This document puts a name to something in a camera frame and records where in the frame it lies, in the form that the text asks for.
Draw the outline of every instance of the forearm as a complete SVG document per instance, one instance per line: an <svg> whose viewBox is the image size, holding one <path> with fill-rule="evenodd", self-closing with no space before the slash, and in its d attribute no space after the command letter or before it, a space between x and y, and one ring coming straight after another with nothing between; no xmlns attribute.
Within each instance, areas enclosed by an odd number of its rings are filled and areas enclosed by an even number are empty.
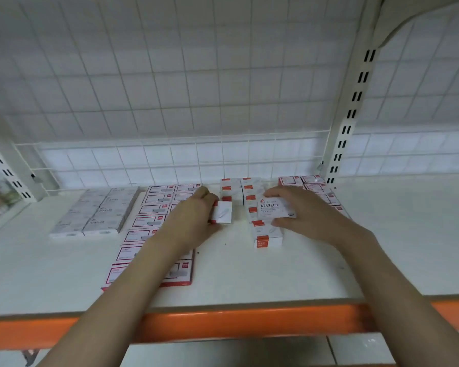
<svg viewBox="0 0 459 367"><path fill-rule="evenodd" d="M375 238L341 250L396 362L459 366L459 333L387 257Z"/></svg>
<svg viewBox="0 0 459 367"><path fill-rule="evenodd" d="M179 254L170 242L150 238L40 366L119 366L149 301Z"/></svg>

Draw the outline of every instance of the grid back panel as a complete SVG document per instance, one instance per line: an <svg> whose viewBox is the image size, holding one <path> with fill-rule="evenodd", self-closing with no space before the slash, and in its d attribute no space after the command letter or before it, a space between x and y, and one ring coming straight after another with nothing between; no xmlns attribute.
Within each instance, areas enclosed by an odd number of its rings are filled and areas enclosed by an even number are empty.
<svg viewBox="0 0 459 367"><path fill-rule="evenodd" d="M206 158L217 166L211 179L221 170L227 177L249 175L251 156L240 154L238 142L248 154L262 145L265 157L257 161L291 161L286 171L299 169L296 162L314 167L322 146L305 154L303 144L315 138L321 144L321 132L330 129L363 3L0 0L0 113L19 150L41 153L36 168L75 173L73 183L58 176L60 188L111 183L105 175L89 180L84 171L80 178L73 162L51 163L44 149L95 154L110 144L121 154L125 142L162 144L172 153L180 143L198 149L187 164L173 155L163 160L167 170L153 175L155 182L204 179L209 169L181 177L176 167L208 167ZM272 142L271 151L264 141ZM282 155L274 152L284 141ZM222 157L203 154L199 142L219 143ZM235 155L230 149L237 148ZM228 166L235 160L241 169ZM121 161L123 171L138 163ZM136 166L153 174L149 155ZM102 162L91 168L103 169Z"/></svg>
<svg viewBox="0 0 459 367"><path fill-rule="evenodd" d="M459 3L380 50L340 176L459 173Z"/></svg>

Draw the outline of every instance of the white shelf surface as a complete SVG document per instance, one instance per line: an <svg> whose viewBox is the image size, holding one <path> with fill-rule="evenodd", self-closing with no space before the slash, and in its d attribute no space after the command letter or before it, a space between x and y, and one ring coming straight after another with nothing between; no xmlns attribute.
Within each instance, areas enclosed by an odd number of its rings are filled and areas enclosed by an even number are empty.
<svg viewBox="0 0 459 367"><path fill-rule="evenodd" d="M459 294L459 176L346 180L336 191L422 293ZM49 239L79 194L30 204L0 229L0 314L83 311L102 294L135 208L116 237ZM160 289L153 307L362 297L333 248L286 231L282 248L255 250L235 210L197 249L192 285Z"/></svg>

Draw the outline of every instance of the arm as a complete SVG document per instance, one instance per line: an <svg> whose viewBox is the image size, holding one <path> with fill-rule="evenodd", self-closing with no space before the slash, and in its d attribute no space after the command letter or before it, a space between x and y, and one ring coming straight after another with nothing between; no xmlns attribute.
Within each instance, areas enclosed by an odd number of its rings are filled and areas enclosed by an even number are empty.
<svg viewBox="0 0 459 367"><path fill-rule="evenodd" d="M40 367L119 366L141 317L170 267L218 229L208 224L218 200L206 187L180 202L157 234L39 363Z"/></svg>
<svg viewBox="0 0 459 367"><path fill-rule="evenodd" d="M459 367L459 333L404 277L372 232L311 191L278 186L265 196L285 198L298 216L275 219L273 225L330 243L343 255L399 365Z"/></svg>

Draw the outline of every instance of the hand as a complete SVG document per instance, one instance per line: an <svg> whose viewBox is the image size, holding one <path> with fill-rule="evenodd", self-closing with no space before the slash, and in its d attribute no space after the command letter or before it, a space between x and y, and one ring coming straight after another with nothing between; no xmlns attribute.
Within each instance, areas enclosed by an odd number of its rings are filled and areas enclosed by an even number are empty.
<svg viewBox="0 0 459 367"><path fill-rule="evenodd" d="M264 196L282 197L296 211L295 219L274 219L272 225L276 227L328 242L339 250L353 238L373 237L369 230L342 215L312 191L279 185L265 191Z"/></svg>
<svg viewBox="0 0 459 367"><path fill-rule="evenodd" d="M217 200L214 193L200 187L177 205L153 238L174 244L181 253L196 248L220 229L219 224L208 223L212 205Z"/></svg>

